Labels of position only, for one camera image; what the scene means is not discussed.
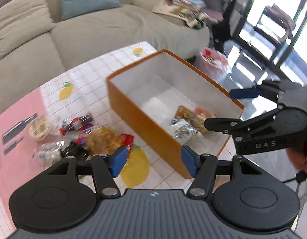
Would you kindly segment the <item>person right hand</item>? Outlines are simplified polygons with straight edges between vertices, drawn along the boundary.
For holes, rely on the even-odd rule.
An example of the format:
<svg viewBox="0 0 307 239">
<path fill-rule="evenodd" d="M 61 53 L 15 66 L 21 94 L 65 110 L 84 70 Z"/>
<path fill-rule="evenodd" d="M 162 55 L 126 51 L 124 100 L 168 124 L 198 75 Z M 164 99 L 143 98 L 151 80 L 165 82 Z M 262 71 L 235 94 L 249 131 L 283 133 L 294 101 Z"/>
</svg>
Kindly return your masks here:
<svg viewBox="0 0 307 239">
<path fill-rule="evenodd" d="M 287 148 L 286 153 L 289 160 L 297 170 L 307 172 L 307 154 L 299 152 L 294 148 Z"/>
</svg>

